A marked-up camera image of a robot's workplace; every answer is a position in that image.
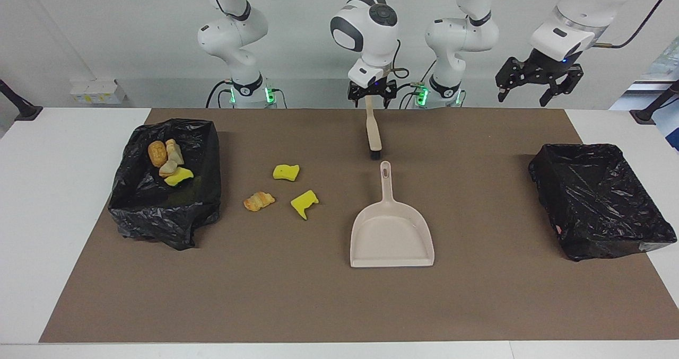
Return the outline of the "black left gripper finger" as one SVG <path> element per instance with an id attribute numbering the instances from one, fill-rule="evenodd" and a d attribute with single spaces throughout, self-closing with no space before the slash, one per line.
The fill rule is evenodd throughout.
<path id="1" fill-rule="evenodd" d="M 503 102 L 511 89 L 529 83 L 531 64 L 528 60 L 520 61 L 516 57 L 509 57 L 495 75 L 495 85 L 499 88 L 498 101 Z"/>
<path id="2" fill-rule="evenodd" d="M 584 70 L 580 65 L 573 65 L 568 67 L 564 74 L 565 79 L 563 79 L 561 83 L 557 82 L 557 76 L 555 76 L 555 74 L 545 75 L 546 82 L 550 87 L 546 89 L 545 93 L 543 93 L 540 98 L 541 107 L 548 105 L 555 96 L 570 94 L 584 75 Z"/>

